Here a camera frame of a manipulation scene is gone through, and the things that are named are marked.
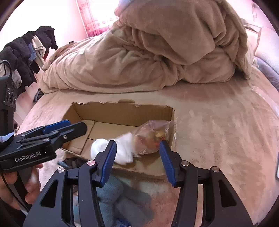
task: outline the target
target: beige comforter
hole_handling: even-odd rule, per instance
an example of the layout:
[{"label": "beige comforter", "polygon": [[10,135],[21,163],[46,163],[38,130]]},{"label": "beige comforter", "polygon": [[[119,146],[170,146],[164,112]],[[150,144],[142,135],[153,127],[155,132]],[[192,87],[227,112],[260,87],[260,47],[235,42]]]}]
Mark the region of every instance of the beige comforter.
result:
[{"label": "beige comforter", "polygon": [[[279,94],[255,67],[251,79],[234,75],[225,83],[178,84],[154,92],[94,94],[59,90],[44,95],[24,120],[20,132],[57,122],[72,102],[132,99],[141,104],[168,105],[177,122],[175,150],[201,168],[219,166],[242,199],[253,223],[260,222],[279,194],[275,179],[279,141]],[[42,186],[63,160],[65,152],[40,170]],[[170,226],[178,190],[165,180],[136,174],[131,184],[151,194],[154,220],[148,225]],[[202,202],[199,200],[198,217]]]},{"label": "beige comforter", "polygon": [[120,1],[119,20],[100,36],[62,47],[45,64],[50,93],[154,91],[176,84],[248,79],[252,55],[239,17],[226,0]]}]

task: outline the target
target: silver screw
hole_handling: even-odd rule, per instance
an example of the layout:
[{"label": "silver screw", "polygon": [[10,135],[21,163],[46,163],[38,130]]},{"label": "silver screw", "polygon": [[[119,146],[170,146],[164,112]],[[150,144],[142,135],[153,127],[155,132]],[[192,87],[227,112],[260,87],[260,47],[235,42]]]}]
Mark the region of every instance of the silver screw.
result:
[{"label": "silver screw", "polygon": [[181,165],[183,165],[183,166],[188,166],[188,165],[189,165],[189,162],[188,162],[188,161],[182,161],[182,162],[181,162]]},{"label": "silver screw", "polygon": [[213,172],[219,172],[219,170],[220,170],[220,169],[219,169],[217,166],[212,167],[212,171],[213,171]]},{"label": "silver screw", "polygon": [[65,168],[64,167],[59,167],[58,169],[57,169],[57,172],[64,172],[65,171]]},{"label": "silver screw", "polygon": [[95,162],[94,160],[90,160],[90,161],[87,162],[87,164],[88,164],[89,166],[92,166],[92,165],[95,165],[96,162]]}]

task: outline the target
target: brown blanket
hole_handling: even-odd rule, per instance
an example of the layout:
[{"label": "brown blanket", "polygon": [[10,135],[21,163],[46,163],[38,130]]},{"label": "brown blanket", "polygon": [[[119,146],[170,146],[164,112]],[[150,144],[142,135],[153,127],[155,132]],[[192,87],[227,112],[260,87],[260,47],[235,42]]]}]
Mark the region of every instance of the brown blanket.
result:
[{"label": "brown blanket", "polygon": [[116,15],[109,31],[57,50],[44,66],[43,92],[124,93],[179,80],[224,82],[235,66],[250,77],[247,35],[225,0],[124,1]]},{"label": "brown blanket", "polygon": [[[29,112],[19,133],[62,119],[72,102],[117,102],[168,105],[175,110],[175,150],[196,167],[218,166],[242,199],[253,223],[260,222],[279,194],[275,179],[279,150],[279,94],[252,67],[251,79],[234,75],[225,83],[178,84],[154,92],[94,94],[59,90],[44,95]],[[42,186],[65,152],[40,170]],[[130,184],[152,196],[155,218],[149,226],[170,226],[178,191],[164,180],[130,176]],[[199,201],[198,217],[202,202]]]}]

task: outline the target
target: blue rubber pad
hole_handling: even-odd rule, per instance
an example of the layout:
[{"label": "blue rubber pad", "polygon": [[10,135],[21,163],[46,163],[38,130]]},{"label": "blue rubber pad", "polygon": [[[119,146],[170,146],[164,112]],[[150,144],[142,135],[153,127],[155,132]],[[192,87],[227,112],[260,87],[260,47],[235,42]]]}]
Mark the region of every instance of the blue rubber pad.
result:
[{"label": "blue rubber pad", "polygon": [[109,180],[109,175],[110,175],[110,171],[112,169],[112,165],[113,165],[114,160],[115,160],[116,151],[117,151],[117,146],[116,146],[116,142],[114,141],[114,143],[110,147],[110,150],[109,150],[109,153],[107,155],[107,158],[106,158],[106,160],[105,160],[105,162],[103,164],[102,178],[100,180],[100,184],[102,186],[104,186],[105,183],[108,182],[108,180]]},{"label": "blue rubber pad", "polygon": [[171,155],[171,149],[169,146],[165,146],[163,141],[160,143],[160,148],[159,148],[160,156],[165,168],[166,175],[168,177],[169,182],[172,184],[174,187],[176,184],[176,179],[175,179],[175,170],[173,167],[173,164],[170,160]]},{"label": "blue rubber pad", "polygon": [[52,131],[55,131],[57,129],[60,129],[60,128],[63,128],[63,127],[66,127],[66,126],[69,126],[71,123],[69,120],[63,120],[63,121],[59,121],[59,122],[56,122],[54,124],[51,124],[51,125],[48,125],[45,127],[44,130],[42,130],[43,134],[48,134]]}]

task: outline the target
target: cardboard box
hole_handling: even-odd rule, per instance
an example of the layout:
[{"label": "cardboard box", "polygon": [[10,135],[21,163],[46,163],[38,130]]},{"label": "cardboard box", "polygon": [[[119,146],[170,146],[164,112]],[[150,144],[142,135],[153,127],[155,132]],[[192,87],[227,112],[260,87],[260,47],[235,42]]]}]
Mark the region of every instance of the cardboard box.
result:
[{"label": "cardboard box", "polygon": [[[149,120],[174,120],[174,110],[169,106],[140,105],[133,100],[120,100],[118,103],[89,102],[72,103],[63,119],[72,124],[83,121],[87,125],[87,133],[63,145],[66,151],[90,157],[90,148],[96,139],[111,139],[127,132],[133,132]],[[174,148],[175,127],[169,129],[169,145]],[[134,158],[127,165],[114,164],[113,168],[145,174],[149,177],[161,178],[165,175],[159,152]]]}]

